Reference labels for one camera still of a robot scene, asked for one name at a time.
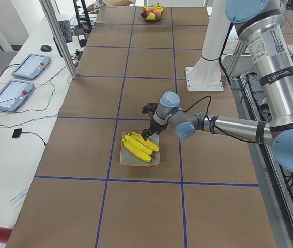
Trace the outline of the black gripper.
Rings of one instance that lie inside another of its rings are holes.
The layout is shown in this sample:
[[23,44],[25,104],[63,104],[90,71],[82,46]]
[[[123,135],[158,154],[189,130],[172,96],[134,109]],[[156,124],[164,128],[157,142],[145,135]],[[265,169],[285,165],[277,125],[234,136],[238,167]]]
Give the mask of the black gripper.
[[158,107],[158,103],[148,103],[146,106],[143,107],[142,113],[148,114],[151,118],[150,127],[148,129],[144,129],[141,133],[141,136],[143,140],[147,140],[149,137],[151,137],[154,133],[160,134],[162,131],[164,131],[168,123],[166,121],[160,119],[160,123],[156,122],[154,117],[156,114],[156,108]]

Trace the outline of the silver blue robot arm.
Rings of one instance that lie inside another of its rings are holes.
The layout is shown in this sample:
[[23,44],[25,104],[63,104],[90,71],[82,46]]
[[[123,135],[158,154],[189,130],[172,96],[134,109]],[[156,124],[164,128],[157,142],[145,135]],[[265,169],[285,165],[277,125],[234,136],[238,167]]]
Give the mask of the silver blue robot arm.
[[293,173],[293,61],[284,41],[281,24],[285,5],[279,1],[227,1],[225,14],[238,38],[246,42],[254,72],[247,73],[245,91],[253,92],[251,80],[257,80],[270,111],[270,122],[189,114],[180,107],[180,97],[171,91],[159,103],[143,108],[151,117],[143,130],[147,139],[171,126],[180,139],[202,130],[234,139],[272,146],[278,164]]

